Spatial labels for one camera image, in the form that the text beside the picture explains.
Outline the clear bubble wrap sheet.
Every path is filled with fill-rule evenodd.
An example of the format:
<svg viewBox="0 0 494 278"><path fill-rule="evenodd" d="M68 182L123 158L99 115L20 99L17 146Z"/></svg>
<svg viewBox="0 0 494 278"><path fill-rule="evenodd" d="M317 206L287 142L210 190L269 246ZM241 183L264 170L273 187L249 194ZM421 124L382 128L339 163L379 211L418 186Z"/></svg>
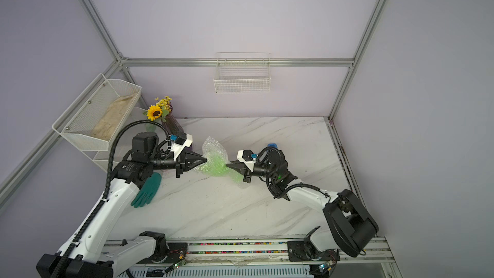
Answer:
<svg viewBox="0 0 494 278"><path fill-rule="evenodd" d="M209 136L202 145L202 151L203 158L206 158L207 161L196 167L197 171L210 177L229 178L235 184L243 183L243 177L226 166L230 163L228 154L217 140Z"/></svg>

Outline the green plastic wine glass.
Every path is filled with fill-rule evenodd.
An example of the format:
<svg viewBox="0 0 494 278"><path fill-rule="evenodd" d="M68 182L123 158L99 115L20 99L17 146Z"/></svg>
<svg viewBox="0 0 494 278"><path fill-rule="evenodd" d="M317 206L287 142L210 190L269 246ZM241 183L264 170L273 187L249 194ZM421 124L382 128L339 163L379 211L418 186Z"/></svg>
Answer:
<svg viewBox="0 0 494 278"><path fill-rule="evenodd" d="M222 177L227 175L227 163L220 154L212 153L207 157L207 163L200 166L199 170L207 176Z"/></svg>

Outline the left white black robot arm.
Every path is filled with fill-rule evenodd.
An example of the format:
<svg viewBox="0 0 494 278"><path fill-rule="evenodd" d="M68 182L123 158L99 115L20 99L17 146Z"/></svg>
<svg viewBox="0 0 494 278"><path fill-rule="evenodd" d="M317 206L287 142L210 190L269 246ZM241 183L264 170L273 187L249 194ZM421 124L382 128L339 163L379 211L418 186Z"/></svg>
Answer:
<svg viewBox="0 0 494 278"><path fill-rule="evenodd" d="M117 277L142 260L162 263L171 258L163 233L144 231L132 241L105 254L103 248L123 211L143 207L154 193L144 191L159 170L173 169L176 176L200 166L207 160L190 150L192 135L169 137L170 151L159 153L156 133L137 134L132 148L117 165L111 164L104 192L78 230L55 254L45 254L36 265L41 277Z"/></svg>

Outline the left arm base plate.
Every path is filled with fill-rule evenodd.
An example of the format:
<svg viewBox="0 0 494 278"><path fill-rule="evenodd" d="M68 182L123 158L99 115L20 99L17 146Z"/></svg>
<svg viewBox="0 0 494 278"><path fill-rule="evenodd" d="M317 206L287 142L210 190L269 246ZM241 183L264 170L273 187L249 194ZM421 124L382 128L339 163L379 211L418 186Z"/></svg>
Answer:
<svg viewBox="0 0 494 278"><path fill-rule="evenodd" d="M188 251L188 244L185 242L167 243L168 251L165 256L159 257L153 263L175 264L185 260Z"/></svg>

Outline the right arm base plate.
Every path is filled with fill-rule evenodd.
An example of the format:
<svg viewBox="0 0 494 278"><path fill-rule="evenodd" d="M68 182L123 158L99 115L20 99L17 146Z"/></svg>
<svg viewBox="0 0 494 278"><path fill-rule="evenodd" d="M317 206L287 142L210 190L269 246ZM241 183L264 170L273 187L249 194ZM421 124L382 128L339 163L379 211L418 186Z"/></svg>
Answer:
<svg viewBox="0 0 494 278"><path fill-rule="evenodd" d="M311 242L288 241L288 258L291 262L333 261L338 262L340 255L337 250L319 251Z"/></svg>

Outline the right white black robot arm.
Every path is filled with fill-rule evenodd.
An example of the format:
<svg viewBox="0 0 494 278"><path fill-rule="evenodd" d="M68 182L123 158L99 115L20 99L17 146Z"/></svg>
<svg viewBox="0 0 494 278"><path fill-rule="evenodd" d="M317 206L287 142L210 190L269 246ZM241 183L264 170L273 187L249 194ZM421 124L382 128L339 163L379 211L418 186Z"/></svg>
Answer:
<svg viewBox="0 0 494 278"><path fill-rule="evenodd" d="M241 150L226 166L242 175L247 184L253 177L264 181L274 199L299 202L324 216L328 229L317 226L305 236L302 252L296 254L301 259L317 260L339 250L351 257L364 255L379 231L355 193L348 189L336 193L304 183L290 172L284 153L276 147L265 147L257 154Z"/></svg>

